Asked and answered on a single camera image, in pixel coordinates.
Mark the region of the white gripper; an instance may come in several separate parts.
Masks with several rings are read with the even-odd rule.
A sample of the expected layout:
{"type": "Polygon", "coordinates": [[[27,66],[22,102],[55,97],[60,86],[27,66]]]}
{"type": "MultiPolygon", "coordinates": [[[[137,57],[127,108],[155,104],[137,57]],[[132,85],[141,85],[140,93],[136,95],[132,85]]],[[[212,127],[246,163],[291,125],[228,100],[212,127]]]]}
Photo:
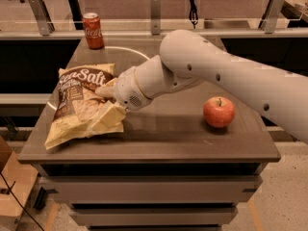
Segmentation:
{"type": "Polygon", "coordinates": [[[123,131],[122,120],[126,117],[126,110],[137,111],[148,106],[152,100],[140,90],[135,77],[136,67],[133,66],[122,72],[101,87],[95,93],[103,98],[115,98],[118,103],[107,101],[100,103],[91,100],[93,116],[88,131],[91,135],[101,135],[123,131]]]}

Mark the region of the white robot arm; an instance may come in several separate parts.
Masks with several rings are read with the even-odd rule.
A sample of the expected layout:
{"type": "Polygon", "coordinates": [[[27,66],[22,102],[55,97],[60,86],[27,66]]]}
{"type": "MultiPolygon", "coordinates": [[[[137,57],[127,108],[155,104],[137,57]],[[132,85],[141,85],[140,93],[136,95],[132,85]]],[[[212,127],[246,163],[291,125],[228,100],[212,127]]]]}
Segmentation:
{"type": "Polygon", "coordinates": [[[167,34],[157,56],[125,70],[96,94],[113,97],[123,108],[136,111],[159,95],[188,89],[200,81],[220,86],[308,142],[307,77],[231,55],[187,30],[167,34]]]}

